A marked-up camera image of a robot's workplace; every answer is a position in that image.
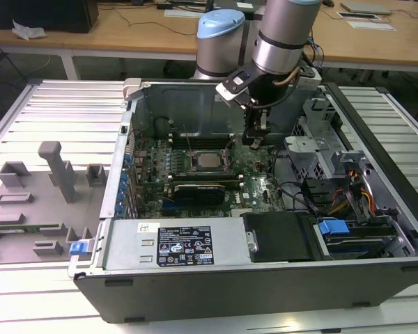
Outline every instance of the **blue latch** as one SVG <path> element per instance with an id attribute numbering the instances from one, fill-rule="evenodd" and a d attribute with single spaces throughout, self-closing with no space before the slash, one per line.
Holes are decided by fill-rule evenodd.
<path id="1" fill-rule="evenodd" d="M 71 244 L 70 255 L 86 255 L 86 249 L 88 248 L 87 241 L 76 241 Z"/>
<path id="2" fill-rule="evenodd" d="M 322 234 L 349 234 L 346 221 L 341 219 L 324 220 L 318 224 Z"/>

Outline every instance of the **white sticker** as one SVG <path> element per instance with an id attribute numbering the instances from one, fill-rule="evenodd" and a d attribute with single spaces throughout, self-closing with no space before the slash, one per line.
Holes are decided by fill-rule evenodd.
<path id="1" fill-rule="evenodd" d="M 240 77 L 235 77 L 233 81 L 238 85 L 241 85 L 244 83 L 244 81 Z"/>
<path id="2" fill-rule="evenodd" d="M 160 228 L 160 223 L 139 223 L 138 233 L 156 233 Z"/>
<path id="3" fill-rule="evenodd" d="M 200 259 L 212 259 L 212 254 L 200 254 Z"/>
<path id="4" fill-rule="evenodd" d="M 387 23 L 373 23 L 373 22 L 353 22 L 347 21 L 355 29 L 371 29 L 371 30 L 390 30 L 396 31 L 396 29 Z"/>
<path id="5" fill-rule="evenodd" d="M 250 3 L 244 3 L 244 2 L 237 2 L 237 7 L 254 9 L 253 5 L 251 5 Z"/>

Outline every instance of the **motherboard chip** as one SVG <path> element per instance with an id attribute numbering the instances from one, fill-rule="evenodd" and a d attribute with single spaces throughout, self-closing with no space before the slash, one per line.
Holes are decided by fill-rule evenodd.
<path id="1" fill-rule="evenodd" d="M 218 152 L 200 152 L 196 155 L 196 170 L 216 171 L 223 170 L 222 157 Z"/>

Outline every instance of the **paper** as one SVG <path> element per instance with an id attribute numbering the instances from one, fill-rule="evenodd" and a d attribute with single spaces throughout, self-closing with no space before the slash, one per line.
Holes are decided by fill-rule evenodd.
<path id="1" fill-rule="evenodd" d="M 23 38 L 24 40 L 29 40 L 29 38 L 42 38 L 47 37 L 45 30 L 43 28 L 29 28 L 27 26 L 22 26 L 18 24 L 16 21 L 13 20 L 14 28 L 12 28 L 12 32 Z"/>
<path id="2" fill-rule="evenodd" d="M 371 29 L 371 30 L 390 30 L 396 31 L 396 29 L 388 23 L 373 23 L 373 22 L 354 22 L 347 21 L 349 25 L 356 29 Z"/>
<path id="3" fill-rule="evenodd" d="M 188 12 L 186 10 L 178 10 L 178 9 L 166 9 L 164 11 L 164 16 L 166 17 L 193 17 L 193 18 L 200 18 L 204 15 L 204 13 L 196 13 L 196 12 Z"/>
<path id="4" fill-rule="evenodd" d="M 253 5 L 251 5 L 250 3 L 244 3 L 244 2 L 237 2 L 237 7 L 254 9 Z"/>

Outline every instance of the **power supply label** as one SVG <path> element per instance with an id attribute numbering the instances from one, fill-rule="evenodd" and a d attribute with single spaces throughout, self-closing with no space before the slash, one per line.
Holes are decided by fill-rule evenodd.
<path id="1" fill-rule="evenodd" d="M 160 267 L 214 264 L 210 226 L 159 228 L 157 245 Z"/>

